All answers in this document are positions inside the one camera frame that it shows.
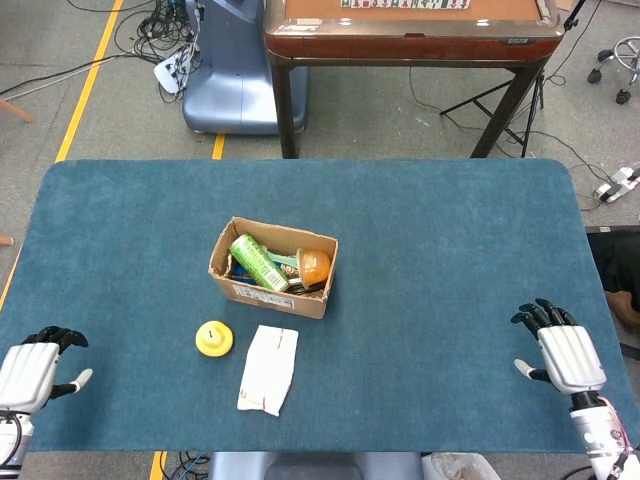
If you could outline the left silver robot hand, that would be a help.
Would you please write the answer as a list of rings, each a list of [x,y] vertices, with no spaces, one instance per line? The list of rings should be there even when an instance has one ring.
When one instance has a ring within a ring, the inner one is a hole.
[[[70,346],[86,348],[88,340],[79,331],[48,326],[10,347],[1,366],[1,411],[33,415],[49,400],[79,392],[92,369],[70,382],[54,383],[60,357]]]

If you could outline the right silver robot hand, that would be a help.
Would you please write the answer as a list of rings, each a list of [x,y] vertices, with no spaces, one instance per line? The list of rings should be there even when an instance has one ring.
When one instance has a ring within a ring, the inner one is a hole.
[[[530,380],[552,384],[564,395],[600,390],[607,377],[588,331],[565,309],[547,299],[523,304],[511,318],[522,323],[540,348],[544,368],[515,359],[516,369]]]

